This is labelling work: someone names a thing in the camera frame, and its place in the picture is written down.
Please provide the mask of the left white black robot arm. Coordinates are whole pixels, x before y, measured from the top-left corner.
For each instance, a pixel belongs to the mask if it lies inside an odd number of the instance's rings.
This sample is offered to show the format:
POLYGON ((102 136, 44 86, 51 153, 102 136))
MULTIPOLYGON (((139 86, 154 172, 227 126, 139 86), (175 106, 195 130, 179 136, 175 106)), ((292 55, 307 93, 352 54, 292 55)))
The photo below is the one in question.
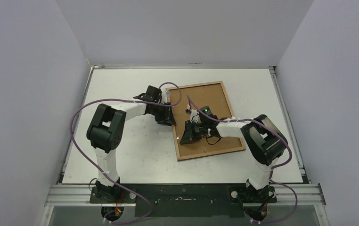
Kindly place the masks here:
POLYGON ((97 157, 96 197, 113 203, 122 195, 122 188, 117 185, 120 177, 116 168, 116 149, 122 140, 126 121, 150 114, 158 124, 176 125, 169 96, 169 91, 148 86, 146 92, 131 100, 118 101, 113 106, 104 103, 97 106, 86 133, 97 157))

